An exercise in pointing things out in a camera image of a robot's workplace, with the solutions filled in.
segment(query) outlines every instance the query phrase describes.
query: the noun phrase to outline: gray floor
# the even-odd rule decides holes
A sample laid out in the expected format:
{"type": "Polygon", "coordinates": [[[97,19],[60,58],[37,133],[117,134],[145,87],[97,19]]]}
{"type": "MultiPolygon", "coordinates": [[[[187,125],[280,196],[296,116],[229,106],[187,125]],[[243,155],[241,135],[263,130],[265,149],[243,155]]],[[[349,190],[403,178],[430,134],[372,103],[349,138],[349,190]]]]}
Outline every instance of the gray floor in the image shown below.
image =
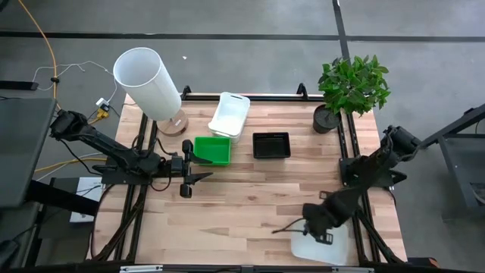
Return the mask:
{"type": "MultiPolygon", "coordinates": [[[[25,0],[45,31],[125,33],[259,33],[335,35],[331,0],[25,0]]],[[[481,0],[341,0],[348,35],[485,36],[485,2],[481,0]]],[[[0,13],[0,30],[35,27],[12,1],[0,13]]],[[[321,64],[341,54],[334,41],[214,41],[214,40],[81,40],[51,39],[58,63],[95,61],[111,69],[123,51],[135,46],[157,50],[179,90],[194,92],[294,93],[304,82],[311,93],[321,64]]],[[[1,38],[0,79],[32,80],[35,69],[51,65],[41,39],[1,38]]],[[[425,138],[455,120],[463,111],[485,102],[483,63],[485,43],[350,42],[350,55],[373,55],[390,69],[393,91],[389,103],[376,112],[377,126],[401,125],[425,138]]],[[[72,67],[61,77],[59,102],[63,108],[90,114],[99,97],[107,98],[112,78],[90,64],[85,73],[72,67]]],[[[51,71],[37,80],[49,85],[51,71]]],[[[3,96],[51,96],[52,93],[13,93],[3,96]]],[[[119,90],[113,106],[121,108],[119,90]]],[[[113,137],[113,116],[97,128],[113,137]]],[[[485,124],[479,127],[485,131],[485,124]]],[[[74,151],[92,149],[72,143],[74,151]]],[[[60,143],[47,139],[39,167],[69,159],[60,143]]],[[[409,256],[432,256],[442,267],[483,271],[485,221],[443,223],[441,214],[462,204],[437,146],[399,166],[408,180],[396,187],[396,201],[405,248],[409,256]]],[[[86,176],[71,165],[56,177],[86,176]]],[[[55,253],[74,251],[73,241],[51,243],[55,253]]],[[[80,253],[86,241],[77,241],[80,253]]],[[[45,255],[47,262],[65,259],[45,255]]]]}

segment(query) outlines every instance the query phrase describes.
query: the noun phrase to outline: black plastic container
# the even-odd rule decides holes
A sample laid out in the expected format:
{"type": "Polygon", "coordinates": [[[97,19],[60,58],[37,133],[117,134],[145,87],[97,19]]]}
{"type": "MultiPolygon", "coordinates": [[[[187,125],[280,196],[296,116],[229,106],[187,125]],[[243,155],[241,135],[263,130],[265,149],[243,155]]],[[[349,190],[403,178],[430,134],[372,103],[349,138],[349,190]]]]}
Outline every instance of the black plastic container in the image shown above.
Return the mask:
{"type": "Polygon", "coordinates": [[[325,105],[318,106],[313,112],[313,129],[317,133],[328,133],[340,124],[340,119],[325,105]]]}
{"type": "Polygon", "coordinates": [[[253,133],[252,154],[255,158],[289,158],[288,133],[253,133]]]}

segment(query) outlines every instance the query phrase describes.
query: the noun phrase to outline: white lamp shade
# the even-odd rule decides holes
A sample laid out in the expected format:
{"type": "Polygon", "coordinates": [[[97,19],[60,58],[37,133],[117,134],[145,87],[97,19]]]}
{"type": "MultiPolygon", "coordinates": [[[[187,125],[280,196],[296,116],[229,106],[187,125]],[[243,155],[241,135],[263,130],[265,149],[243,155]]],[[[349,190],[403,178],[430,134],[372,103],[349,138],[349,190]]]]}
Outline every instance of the white lamp shade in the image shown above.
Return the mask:
{"type": "Polygon", "coordinates": [[[154,121],[173,118],[182,100],[160,55],[153,49],[135,48],[114,63],[115,80],[147,117],[154,121]]]}

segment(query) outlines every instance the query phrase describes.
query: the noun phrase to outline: lamp base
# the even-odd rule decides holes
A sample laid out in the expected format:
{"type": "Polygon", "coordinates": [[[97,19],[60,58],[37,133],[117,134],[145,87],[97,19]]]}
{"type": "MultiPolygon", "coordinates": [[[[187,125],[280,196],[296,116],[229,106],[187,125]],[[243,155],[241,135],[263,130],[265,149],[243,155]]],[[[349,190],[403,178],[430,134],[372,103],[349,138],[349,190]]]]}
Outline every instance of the lamp base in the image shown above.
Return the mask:
{"type": "Polygon", "coordinates": [[[166,121],[157,121],[158,130],[167,137],[176,137],[181,135],[189,126],[189,119],[185,112],[179,110],[175,117],[166,121]]]}

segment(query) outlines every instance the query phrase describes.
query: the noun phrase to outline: wooden table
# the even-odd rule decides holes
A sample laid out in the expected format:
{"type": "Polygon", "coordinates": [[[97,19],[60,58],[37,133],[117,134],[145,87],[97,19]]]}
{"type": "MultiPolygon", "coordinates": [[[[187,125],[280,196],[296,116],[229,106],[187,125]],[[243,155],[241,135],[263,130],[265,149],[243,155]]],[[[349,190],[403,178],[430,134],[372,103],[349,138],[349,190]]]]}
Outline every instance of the wooden table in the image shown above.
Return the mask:
{"type": "MultiPolygon", "coordinates": [[[[125,103],[133,104],[133,100],[128,96],[125,103]]],[[[272,230],[300,218],[303,203],[320,203],[320,190],[334,191],[342,185],[336,130],[317,134],[311,127],[312,113],[318,105],[316,102],[251,102],[241,140],[232,146],[231,164],[227,167],[193,165],[194,173],[213,171],[214,174],[192,187],[191,199],[179,196],[181,179],[173,179],[168,190],[161,193],[149,189],[136,262],[323,265],[293,256],[289,233],[271,234],[272,230]],[[289,132],[291,157],[284,160],[254,159],[252,134],[281,131],[289,132]]],[[[183,102],[182,109],[189,117],[189,127],[177,137],[158,133],[164,148],[181,153],[183,140],[210,136],[208,122],[216,107],[217,102],[183,102]]],[[[130,146],[138,134],[141,117],[142,112],[136,105],[125,105],[116,141],[130,146]]],[[[349,141],[345,121],[344,127],[349,141]]],[[[379,146],[373,114],[355,117],[355,127],[361,153],[373,152],[379,146]]],[[[351,146],[347,146],[352,155],[351,146]]],[[[162,154],[158,147],[155,151],[162,154]]],[[[157,188],[165,184],[166,179],[154,182],[157,188]]],[[[109,241],[120,223],[126,191],[124,185],[115,186],[102,203],[95,223],[96,252],[109,241]]],[[[405,259],[393,198],[381,189],[370,190],[369,197],[376,229],[396,255],[405,259]]],[[[352,238],[348,265],[357,265],[352,225],[350,221],[347,224],[352,238]]],[[[371,257],[367,235],[365,247],[367,256],[371,257]]]]}

